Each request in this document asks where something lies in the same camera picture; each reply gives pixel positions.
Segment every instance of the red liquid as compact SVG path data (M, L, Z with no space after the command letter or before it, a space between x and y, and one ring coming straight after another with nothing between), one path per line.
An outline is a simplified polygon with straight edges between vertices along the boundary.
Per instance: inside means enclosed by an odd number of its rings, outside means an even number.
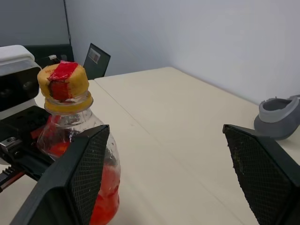
M111 165L104 165L102 182L90 225L106 225L117 213L119 200L120 173Z

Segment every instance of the plastic bottle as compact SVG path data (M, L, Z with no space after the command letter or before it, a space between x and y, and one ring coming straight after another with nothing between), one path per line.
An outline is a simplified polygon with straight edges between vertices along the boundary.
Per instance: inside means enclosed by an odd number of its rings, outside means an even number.
M72 139L82 131L102 125L91 111L93 99L88 91L84 68L77 63L62 61L44 68L38 82L45 96L45 109L52 115L41 133L37 145L54 160L68 148ZM117 146L110 134L90 225L106 225L119 207L120 161Z

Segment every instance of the mesh pad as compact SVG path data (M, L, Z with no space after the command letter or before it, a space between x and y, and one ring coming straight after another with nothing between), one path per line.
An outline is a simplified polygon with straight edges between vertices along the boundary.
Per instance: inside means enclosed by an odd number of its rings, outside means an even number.
M96 193L100 188L105 153L97 149L105 149L106 140L107 138L100 134L90 140L87 150L71 178L71 195L83 225L88 225L90 222L97 198Z
M252 136L225 127L240 187L260 225L274 225L286 208L293 184Z

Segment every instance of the barcode label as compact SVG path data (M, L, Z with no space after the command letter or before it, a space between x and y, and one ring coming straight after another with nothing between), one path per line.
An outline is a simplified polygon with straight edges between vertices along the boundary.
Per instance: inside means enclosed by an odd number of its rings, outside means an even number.
M98 64L98 61L100 59L100 54L97 53L94 49L90 49L89 51L89 57L96 63Z

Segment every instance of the clear plastic bottle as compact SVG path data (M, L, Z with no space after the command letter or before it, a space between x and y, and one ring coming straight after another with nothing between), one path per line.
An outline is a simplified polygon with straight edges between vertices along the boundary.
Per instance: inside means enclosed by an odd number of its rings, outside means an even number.
M67 150L70 142L78 133L103 125L103 122L90 109L93 100L87 90L75 97L59 100L47 94L44 95L46 97L45 109L52 115L37 141L37 146L54 160ZM90 225L106 225L114 217L119 207L119 184L119 155L116 142L110 134L106 146L101 188Z

